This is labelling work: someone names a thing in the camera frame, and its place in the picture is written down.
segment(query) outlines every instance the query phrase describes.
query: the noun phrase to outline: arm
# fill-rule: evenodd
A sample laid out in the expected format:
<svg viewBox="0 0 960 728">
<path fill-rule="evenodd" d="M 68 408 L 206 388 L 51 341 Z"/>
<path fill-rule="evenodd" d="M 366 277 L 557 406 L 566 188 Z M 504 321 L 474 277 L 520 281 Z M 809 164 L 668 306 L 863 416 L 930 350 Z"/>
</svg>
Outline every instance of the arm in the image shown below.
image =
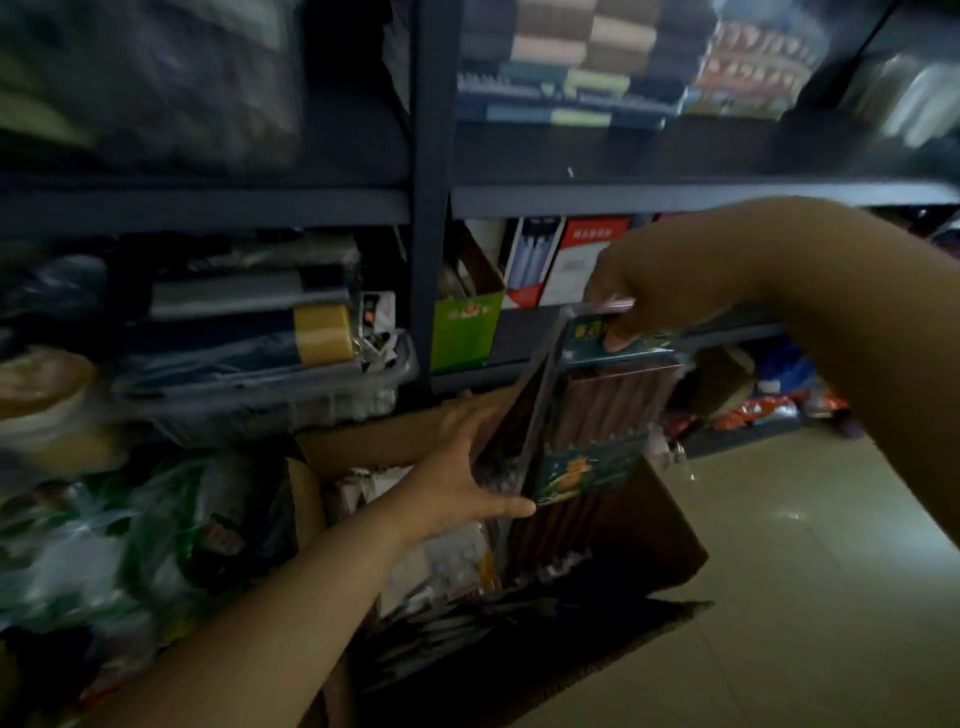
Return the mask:
<svg viewBox="0 0 960 728">
<path fill-rule="evenodd" d="M 588 299 L 636 299 L 607 346 L 764 300 L 960 544 L 960 262 L 867 212 L 770 199 L 661 221 L 611 245 Z"/>
<path fill-rule="evenodd" d="M 88 723 L 96 728 L 295 728 L 386 582 L 424 538 L 534 504 L 481 490 L 469 450 L 490 412 L 467 419 L 385 496 L 306 551 Z"/>
</svg>

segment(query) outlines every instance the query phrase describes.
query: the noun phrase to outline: person's left hand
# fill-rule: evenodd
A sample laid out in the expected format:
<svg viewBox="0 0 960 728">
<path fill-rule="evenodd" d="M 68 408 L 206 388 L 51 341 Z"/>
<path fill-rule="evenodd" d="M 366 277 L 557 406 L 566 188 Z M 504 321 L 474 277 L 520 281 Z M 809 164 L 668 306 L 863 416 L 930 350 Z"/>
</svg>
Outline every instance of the person's left hand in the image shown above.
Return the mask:
<svg viewBox="0 0 960 728">
<path fill-rule="evenodd" d="M 533 516 L 537 506 L 521 496 L 485 490 L 473 481 L 470 448 L 490 409 L 472 413 L 451 437 L 427 455 L 389 493 L 376 500 L 388 510 L 409 544 L 487 518 Z"/>
</svg>

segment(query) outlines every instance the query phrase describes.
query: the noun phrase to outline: person's right hand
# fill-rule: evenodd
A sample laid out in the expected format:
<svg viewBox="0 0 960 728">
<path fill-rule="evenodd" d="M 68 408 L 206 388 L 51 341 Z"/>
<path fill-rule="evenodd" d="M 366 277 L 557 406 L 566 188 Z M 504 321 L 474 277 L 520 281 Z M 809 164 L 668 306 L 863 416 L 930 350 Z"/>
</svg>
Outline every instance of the person's right hand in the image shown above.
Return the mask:
<svg viewBox="0 0 960 728">
<path fill-rule="evenodd" d="M 631 298 L 605 345 L 701 324 L 735 303 L 765 297 L 778 231 L 814 213 L 818 201 L 757 200 L 661 220 L 628 232 L 600 254 L 585 300 Z"/>
</svg>

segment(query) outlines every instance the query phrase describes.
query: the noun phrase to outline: bright green box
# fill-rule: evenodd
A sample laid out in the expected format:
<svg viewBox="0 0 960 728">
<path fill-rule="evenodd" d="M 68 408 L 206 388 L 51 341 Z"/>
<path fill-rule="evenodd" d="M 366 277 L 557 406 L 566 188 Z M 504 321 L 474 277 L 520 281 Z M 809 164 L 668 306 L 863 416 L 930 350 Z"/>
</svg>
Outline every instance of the bright green box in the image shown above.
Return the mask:
<svg viewBox="0 0 960 728">
<path fill-rule="evenodd" d="M 487 366 L 496 323 L 500 319 L 506 285 L 487 260 L 467 226 L 449 224 L 445 241 L 447 260 L 462 262 L 476 287 L 476 296 L 437 301 L 433 315 L 431 374 Z"/>
</svg>

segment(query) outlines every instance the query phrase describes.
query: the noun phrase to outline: beige floor tile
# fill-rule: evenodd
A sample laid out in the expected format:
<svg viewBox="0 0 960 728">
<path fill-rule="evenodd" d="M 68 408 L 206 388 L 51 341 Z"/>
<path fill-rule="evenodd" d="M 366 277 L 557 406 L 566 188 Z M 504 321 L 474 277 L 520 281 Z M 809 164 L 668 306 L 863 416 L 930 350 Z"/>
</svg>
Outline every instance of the beige floor tile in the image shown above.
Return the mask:
<svg viewBox="0 0 960 728">
<path fill-rule="evenodd" d="M 518 725 L 960 725 L 960 553 L 872 443 L 804 430 L 691 470 L 665 479 L 710 561 L 665 596 L 716 606 Z"/>
</svg>

